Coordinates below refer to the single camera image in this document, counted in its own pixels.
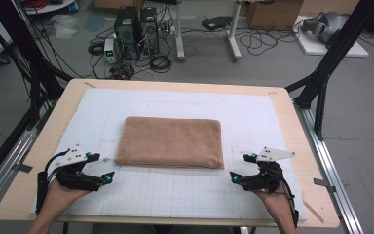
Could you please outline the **grey bag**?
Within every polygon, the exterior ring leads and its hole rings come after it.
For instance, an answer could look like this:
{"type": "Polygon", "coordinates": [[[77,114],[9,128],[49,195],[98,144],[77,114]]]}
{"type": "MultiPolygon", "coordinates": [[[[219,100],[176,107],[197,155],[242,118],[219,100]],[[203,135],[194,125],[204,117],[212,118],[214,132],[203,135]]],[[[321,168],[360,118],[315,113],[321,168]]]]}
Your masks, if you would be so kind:
{"type": "Polygon", "coordinates": [[[322,43],[328,44],[340,32],[348,19],[348,15],[341,15],[334,11],[320,12],[314,18],[304,19],[301,29],[309,31],[322,43]]]}

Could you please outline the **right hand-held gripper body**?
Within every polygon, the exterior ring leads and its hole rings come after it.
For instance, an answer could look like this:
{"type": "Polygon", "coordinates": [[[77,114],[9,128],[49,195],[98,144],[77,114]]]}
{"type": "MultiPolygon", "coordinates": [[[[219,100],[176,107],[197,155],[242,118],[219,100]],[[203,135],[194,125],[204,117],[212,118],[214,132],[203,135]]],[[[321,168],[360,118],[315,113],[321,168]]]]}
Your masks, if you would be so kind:
{"type": "Polygon", "coordinates": [[[243,177],[242,189],[245,191],[254,191],[267,189],[269,192],[275,192],[281,181],[284,181],[283,172],[278,160],[294,157],[293,151],[285,151],[265,146],[257,154],[259,168],[257,175],[248,175],[243,177]]]}

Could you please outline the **black metal frame strut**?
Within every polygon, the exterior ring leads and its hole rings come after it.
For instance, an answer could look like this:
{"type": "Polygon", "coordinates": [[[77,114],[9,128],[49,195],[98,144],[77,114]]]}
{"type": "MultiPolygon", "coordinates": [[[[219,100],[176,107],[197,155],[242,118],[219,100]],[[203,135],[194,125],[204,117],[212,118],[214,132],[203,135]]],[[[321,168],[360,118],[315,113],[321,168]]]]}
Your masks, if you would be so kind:
{"type": "Polygon", "coordinates": [[[289,93],[303,88],[301,94],[294,99],[302,109],[310,109],[312,101],[317,100],[314,133],[320,141],[323,141],[322,123],[328,81],[373,16],[374,0],[359,0],[317,68],[307,77],[285,88],[289,93]]]}
{"type": "Polygon", "coordinates": [[[45,102],[58,101],[62,95],[64,89],[57,78],[69,82],[73,77],[44,58],[11,0],[0,0],[0,22],[24,58],[24,61],[19,58],[0,33],[0,44],[16,63],[22,78],[30,84],[30,108],[26,119],[32,127],[40,120],[42,105],[45,102]]]}

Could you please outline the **grey bench power supply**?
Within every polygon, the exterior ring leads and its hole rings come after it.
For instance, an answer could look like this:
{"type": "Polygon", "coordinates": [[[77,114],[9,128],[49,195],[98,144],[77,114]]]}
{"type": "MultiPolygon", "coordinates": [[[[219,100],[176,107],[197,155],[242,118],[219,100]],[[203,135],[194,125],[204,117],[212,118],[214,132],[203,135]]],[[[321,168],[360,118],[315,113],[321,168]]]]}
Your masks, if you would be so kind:
{"type": "Polygon", "coordinates": [[[106,38],[104,40],[104,55],[106,58],[106,62],[109,64],[114,64],[117,61],[117,55],[113,38],[106,38]]]}

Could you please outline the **clear plastic sheet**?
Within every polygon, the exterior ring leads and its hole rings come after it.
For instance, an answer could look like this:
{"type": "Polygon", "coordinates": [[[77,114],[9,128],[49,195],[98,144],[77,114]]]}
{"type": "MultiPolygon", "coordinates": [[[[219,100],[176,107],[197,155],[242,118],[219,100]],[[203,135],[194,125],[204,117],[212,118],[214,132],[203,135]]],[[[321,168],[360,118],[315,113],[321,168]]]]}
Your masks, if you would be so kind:
{"type": "Polygon", "coordinates": [[[54,22],[54,29],[56,30],[56,37],[62,39],[69,39],[79,32],[79,19],[70,15],[55,15],[52,17],[54,22]]]}

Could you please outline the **low cardboard box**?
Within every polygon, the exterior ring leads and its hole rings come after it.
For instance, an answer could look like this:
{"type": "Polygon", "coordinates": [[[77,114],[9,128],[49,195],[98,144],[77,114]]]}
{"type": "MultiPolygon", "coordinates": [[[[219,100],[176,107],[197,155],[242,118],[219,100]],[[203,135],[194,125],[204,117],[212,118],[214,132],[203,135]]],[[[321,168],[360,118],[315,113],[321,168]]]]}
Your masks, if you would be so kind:
{"type": "Polygon", "coordinates": [[[119,9],[122,6],[141,7],[145,0],[93,0],[93,2],[100,9],[119,9]]]}

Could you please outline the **small black computer tower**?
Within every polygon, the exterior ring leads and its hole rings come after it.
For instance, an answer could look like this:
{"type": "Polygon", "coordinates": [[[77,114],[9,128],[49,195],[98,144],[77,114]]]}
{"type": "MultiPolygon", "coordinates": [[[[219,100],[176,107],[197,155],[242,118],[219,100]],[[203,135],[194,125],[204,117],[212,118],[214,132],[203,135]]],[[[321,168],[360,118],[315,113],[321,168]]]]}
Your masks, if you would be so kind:
{"type": "Polygon", "coordinates": [[[150,54],[159,52],[157,9],[143,7],[140,9],[141,42],[143,49],[150,54]]]}

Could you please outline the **large cardboard box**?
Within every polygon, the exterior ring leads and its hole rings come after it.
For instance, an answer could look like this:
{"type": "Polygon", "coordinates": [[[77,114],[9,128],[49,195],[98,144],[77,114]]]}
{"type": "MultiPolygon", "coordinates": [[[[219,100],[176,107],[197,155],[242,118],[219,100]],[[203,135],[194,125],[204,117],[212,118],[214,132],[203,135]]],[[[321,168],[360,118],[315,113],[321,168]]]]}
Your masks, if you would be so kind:
{"type": "Polygon", "coordinates": [[[272,3],[250,3],[247,23],[251,28],[266,30],[291,30],[304,0],[273,0],[272,3]]]}

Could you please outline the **white floor board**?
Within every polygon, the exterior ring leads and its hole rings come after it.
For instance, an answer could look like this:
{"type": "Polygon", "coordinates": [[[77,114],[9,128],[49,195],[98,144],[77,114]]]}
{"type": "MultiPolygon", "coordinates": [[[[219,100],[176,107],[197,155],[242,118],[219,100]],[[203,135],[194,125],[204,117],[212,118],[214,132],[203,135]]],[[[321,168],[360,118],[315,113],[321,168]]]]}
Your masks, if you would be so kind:
{"type": "MultiPolygon", "coordinates": [[[[302,21],[305,19],[305,16],[298,16],[293,28],[293,31],[298,34],[297,41],[299,46],[305,55],[324,56],[327,53],[325,45],[311,32],[305,32],[301,29],[302,21]]],[[[357,42],[354,42],[347,52],[347,57],[349,58],[367,58],[368,56],[368,52],[357,42]]]]}

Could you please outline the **tan tape strip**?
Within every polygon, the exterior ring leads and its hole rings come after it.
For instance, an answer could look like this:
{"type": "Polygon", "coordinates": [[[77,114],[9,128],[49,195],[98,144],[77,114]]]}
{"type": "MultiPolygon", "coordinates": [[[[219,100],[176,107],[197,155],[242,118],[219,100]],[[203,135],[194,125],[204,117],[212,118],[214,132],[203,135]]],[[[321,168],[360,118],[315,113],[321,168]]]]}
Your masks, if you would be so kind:
{"type": "Polygon", "coordinates": [[[302,200],[304,206],[314,215],[314,217],[320,222],[324,223],[323,217],[305,200],[302,200]]]}

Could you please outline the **tan terry towel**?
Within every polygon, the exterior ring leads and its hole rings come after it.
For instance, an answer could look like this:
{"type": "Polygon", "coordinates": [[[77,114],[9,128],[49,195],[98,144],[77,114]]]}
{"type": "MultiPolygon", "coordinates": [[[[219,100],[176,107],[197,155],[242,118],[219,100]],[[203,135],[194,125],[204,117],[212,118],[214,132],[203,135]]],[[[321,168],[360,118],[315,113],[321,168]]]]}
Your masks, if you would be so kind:
{"type": "Polygon", "coordinates": [[[221,124],[209,119],[128,117],[114,161],[128,166],[223,169],[221,124]]]}

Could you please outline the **white desk frame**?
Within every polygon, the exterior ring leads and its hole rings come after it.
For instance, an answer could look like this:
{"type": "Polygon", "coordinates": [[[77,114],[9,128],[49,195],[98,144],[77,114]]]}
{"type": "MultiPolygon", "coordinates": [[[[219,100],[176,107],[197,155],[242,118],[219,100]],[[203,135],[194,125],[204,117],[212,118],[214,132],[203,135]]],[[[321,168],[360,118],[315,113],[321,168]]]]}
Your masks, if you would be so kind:
{"type": "MultiPolygon", "coordinates": [[[[234,9],[232,15],[232,23],[230,28],[226,31],[227,42],[229,43],[232,50],[232,60],[233,62],[238,61],[242,58],[241,51],[239,49],[238,43],[235,38],[236,28],[240,16],[240,10],[242,7],[243,0],[232,0],[234,2],[234,9]]],[[[176,46],[176,58],[180,62],[185,61],[184,54],[184,44],[181,32],[181,6],[183,0],[175,0],[175,9],[176,9],[176,32],[175,32],[175,46],[176,46]]]]}

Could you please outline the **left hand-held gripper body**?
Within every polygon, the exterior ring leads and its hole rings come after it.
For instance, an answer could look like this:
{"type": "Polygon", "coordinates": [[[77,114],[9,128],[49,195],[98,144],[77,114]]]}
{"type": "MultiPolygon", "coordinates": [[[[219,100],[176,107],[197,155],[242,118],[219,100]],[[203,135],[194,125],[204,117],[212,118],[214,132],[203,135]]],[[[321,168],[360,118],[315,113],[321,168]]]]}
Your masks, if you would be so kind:
{"type": "Polygon", "coordinates": [[[64,187],[77,190],[97,191],[99,176],[86,175],[83,169],[87,162],[86,153],[76,145],[56,159],[56,179],[64,187]]]}

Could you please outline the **grey tape piece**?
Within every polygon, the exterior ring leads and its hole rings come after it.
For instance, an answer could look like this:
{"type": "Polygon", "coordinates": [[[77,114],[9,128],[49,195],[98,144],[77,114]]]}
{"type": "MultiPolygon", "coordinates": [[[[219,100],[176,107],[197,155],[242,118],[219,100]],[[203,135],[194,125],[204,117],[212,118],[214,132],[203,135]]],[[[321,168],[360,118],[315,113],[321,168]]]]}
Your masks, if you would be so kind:
{"type": "Polygon", "coordinates": [[[314,184],[325,187],[329,193],[336,192],[336,187],[331,185],[326,180],[319,179],[319,178],[314,178],[314,184]]]}
{"type": "Polygon", "coordinates": [[[24,164],[15,164],[13,166],[13,170],[14,171],[21,171],[21,172],[25,172],[25,173],[30,173],[32,171],[33,167],[31,166],[28,166],[28,165],[24,165],[24,164]]]}

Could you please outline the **person's right hand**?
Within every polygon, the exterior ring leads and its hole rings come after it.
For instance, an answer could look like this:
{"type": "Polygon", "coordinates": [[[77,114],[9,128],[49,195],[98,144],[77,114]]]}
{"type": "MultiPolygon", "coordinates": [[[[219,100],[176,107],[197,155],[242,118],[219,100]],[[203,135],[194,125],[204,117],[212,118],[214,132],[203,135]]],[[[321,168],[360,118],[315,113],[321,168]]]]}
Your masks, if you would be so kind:
{"type": "Polygon", "coordinates": [[[259,190],[255,191],[254,194],[261,199],[278,227],[284,228],[285,230],[294,227],[290,204],[281,187],[273,193],[259,190]]]}

